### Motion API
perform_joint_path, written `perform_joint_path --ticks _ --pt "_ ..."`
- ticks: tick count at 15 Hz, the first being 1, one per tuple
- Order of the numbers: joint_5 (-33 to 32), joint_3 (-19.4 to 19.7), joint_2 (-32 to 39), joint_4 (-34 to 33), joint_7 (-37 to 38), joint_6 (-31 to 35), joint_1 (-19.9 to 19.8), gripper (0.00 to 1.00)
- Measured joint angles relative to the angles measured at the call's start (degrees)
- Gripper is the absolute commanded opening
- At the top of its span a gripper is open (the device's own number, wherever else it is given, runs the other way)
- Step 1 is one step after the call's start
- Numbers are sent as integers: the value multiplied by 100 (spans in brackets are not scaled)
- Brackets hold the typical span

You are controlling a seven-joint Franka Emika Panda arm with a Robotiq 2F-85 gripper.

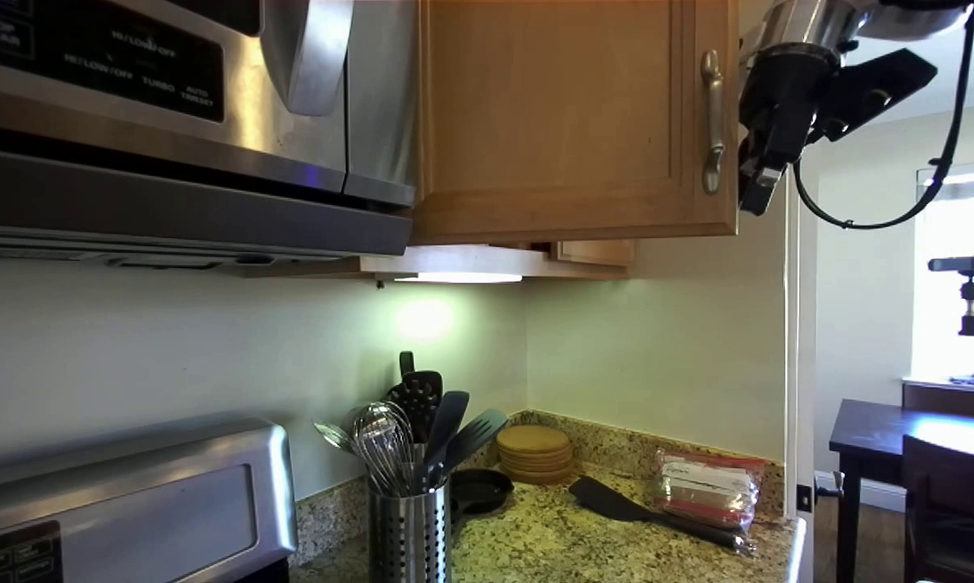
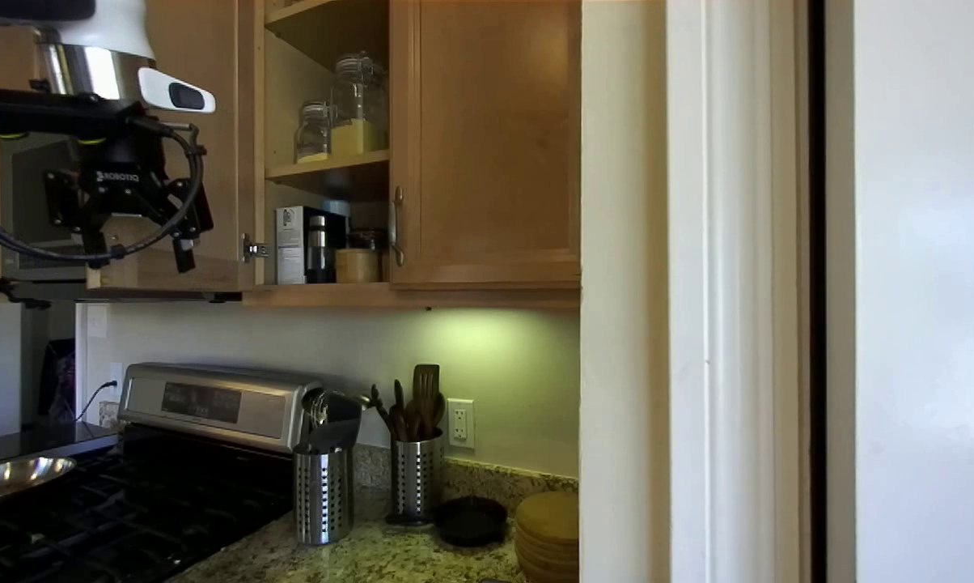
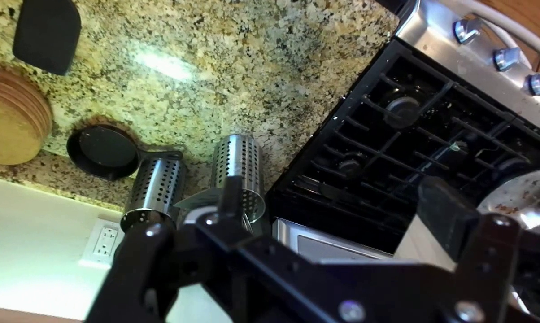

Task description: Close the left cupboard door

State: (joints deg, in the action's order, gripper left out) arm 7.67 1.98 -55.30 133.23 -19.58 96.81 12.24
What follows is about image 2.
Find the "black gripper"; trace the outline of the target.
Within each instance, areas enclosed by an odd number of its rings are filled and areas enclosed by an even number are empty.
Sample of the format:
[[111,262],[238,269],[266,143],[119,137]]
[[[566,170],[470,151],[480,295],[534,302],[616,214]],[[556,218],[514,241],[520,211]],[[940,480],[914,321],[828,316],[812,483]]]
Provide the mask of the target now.
[[[203,147],[191,133],[75,139],[75,163],[48,170],[41,187],[48,221],[82,244],[83,261],[124,261],[173,241],[174,269],[191,272],[193,245],[213,227]],[[111,244],[105,223],[118,214],[145,218],[157,235]]]

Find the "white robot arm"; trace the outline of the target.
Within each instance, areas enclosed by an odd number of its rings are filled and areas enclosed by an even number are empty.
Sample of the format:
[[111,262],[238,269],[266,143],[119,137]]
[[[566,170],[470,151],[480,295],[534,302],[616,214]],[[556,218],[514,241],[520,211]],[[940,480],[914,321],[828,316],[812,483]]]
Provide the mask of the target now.
[[168,114],[213,114],[200,85],[157,67],[145,0],[0,0],[0,25],[37,37],[46,82],[0,87],[0,137],[69,137],[75,163],[41,174],[48,221],[82,241],[56,253],[0,227],[0,245],[28,261],[101,269],[158,241],[174,269],[193,269],[193,245],[213,227],[193,122]]

